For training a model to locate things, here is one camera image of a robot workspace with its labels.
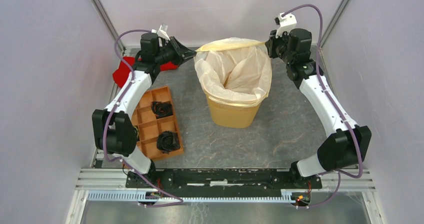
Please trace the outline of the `cream plastic trash bag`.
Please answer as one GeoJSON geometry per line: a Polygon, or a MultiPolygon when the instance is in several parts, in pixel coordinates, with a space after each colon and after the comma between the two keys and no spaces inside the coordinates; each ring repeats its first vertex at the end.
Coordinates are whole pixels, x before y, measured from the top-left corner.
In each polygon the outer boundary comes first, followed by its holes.
{"type": "Polygon", "coordinates": [[[268,97],[272,65],[261,41],[227,38],[199,47],[194,68],[206,96],[217,103],[254,107],[268,97]]]}

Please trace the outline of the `yellow mesh trash bin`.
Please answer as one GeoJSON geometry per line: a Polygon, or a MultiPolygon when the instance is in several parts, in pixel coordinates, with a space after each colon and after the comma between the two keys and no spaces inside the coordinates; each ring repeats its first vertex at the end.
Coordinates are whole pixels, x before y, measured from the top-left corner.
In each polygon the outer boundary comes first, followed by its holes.
{"type": "Polygon", "coordinates": [[[261,105],[261,102],[255,106],[249,105],[229,105],[219,103],[206,95],[210,116],[216,125],[229,128],[247,128],[249,127],[261,105]]]}

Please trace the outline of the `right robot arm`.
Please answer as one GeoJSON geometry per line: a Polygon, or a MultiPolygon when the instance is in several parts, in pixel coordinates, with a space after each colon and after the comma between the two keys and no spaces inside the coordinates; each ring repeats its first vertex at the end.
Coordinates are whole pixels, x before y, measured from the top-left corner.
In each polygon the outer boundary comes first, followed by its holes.
{"type": "Polygon", "coordinates": [[[314,155],[291,165],[288,179],[295,188],[310,176],[333,171],[360,178],[372,137],[369,127],[359,126],[336,99],[318,62],[310,58],[311,44],[311,32],[299,28],[272,30],[265,43],[268,55],[286,64],[287,76],[312,104],[327,137],[314,155]]]}

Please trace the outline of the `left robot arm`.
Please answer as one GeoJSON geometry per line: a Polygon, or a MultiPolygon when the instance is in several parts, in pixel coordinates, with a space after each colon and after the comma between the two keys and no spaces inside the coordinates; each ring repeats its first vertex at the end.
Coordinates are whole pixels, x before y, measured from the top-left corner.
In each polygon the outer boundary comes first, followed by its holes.
{"type": "Polygon", "coordinates": [[[143,94],[151,87],[161,72],[161,65],[168,62],[179,66],[197,53],[182,45],[175,37],[158,31],[141,30],[140,51],[136,62],[122,62],[129,75],[117,96],[103,109],[92,114],[94,142],[102,150],[106,161],[122,161],[133,172],[139,173],[138,181],[144,187],[157,182],[157,174],[150,170],[151,160],[137,147],[137,132],[131,116],[143,94]]]}

